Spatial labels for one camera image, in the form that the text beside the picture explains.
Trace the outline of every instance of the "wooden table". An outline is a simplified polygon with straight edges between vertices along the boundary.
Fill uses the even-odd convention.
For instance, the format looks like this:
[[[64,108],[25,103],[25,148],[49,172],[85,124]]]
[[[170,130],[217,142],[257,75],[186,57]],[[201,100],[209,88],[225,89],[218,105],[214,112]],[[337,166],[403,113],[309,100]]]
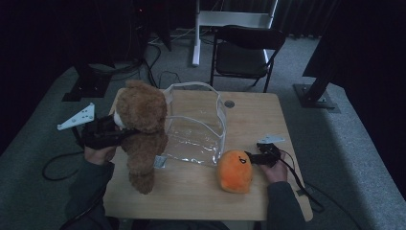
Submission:
[[[179,90],[185,101],[204,98],[207,91]],[[258,152],[256,142],[266,134],[281,136],[284,142],[276,145],[295,152],[282,114],[279,99],[274,94],[221,92],[222,100],[233,101],[227,108],[225,150],[240,149]],[[286,162],[292,165],[286,156]],[[254,167],[254,178],[249,194],[224,192],[218,185],[215,168],[180,160],[168,159],[163,169],[155,170],[155,186],[148,195],[139,194],[128,182],[126,153],[118,148],[113,159],[116,168],[104,196],[106,214],[124,219],[211,219],[211,220],[266,220],[268,183],[259,167]],[[298,163],[296,172],[302,179]],[[292,174],[288,182],[298,191]],[[305,220],[313,218],[308,198],[297,196]]]

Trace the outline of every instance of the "hand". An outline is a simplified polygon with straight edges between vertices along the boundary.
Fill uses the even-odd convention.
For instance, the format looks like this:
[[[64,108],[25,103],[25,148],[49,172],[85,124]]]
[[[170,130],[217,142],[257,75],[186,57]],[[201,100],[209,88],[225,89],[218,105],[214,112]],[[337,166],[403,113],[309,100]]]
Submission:
[[[111,161],[116,154],[117,147],[107,147],[104,149],[91,149],[84,147],[84,159],[95,165],[104,165]]]
[[[281,159],[286,156],[284,151],[281,151]],[[278,161],[272,168],[266,165],[259,165],[262,171],[265,173],[269,183],[276,183],[280,181],[287,181],[287,167],[282,161]]]

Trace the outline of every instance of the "orange plush toy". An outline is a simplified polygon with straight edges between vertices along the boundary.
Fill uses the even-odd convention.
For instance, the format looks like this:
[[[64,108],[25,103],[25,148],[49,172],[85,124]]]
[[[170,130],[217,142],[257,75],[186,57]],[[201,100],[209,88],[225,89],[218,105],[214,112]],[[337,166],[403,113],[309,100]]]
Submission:
[[[236,194],[248,194],[253,169],[247,153],[236,149],[224,152],[217,164],[217,177],[223,190]]]

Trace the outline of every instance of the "brown teddy bear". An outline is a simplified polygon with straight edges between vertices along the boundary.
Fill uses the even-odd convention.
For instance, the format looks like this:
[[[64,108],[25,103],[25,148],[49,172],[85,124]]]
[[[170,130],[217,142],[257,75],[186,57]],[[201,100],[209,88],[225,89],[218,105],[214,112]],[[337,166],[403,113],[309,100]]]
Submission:
[[[154,160],[168,142],[165,133],[167,103],[157,88],[140,80],[128,80],[116,103],[115,122],[119,127],[140,132],[126,137],[122,148],[127,153],[129,181],[141,194],[154,185]]]

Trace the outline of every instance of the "clear plastic container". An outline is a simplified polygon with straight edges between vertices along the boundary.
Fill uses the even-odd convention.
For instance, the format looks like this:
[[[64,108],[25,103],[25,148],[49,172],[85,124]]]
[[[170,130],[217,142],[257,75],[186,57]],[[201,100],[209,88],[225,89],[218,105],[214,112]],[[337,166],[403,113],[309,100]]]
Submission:
[[[226,136],[226,110],[221,95],[198,81],[173,84],[164,95],[169,109],[166,121],[169,142],[162,155],[216,166]]]

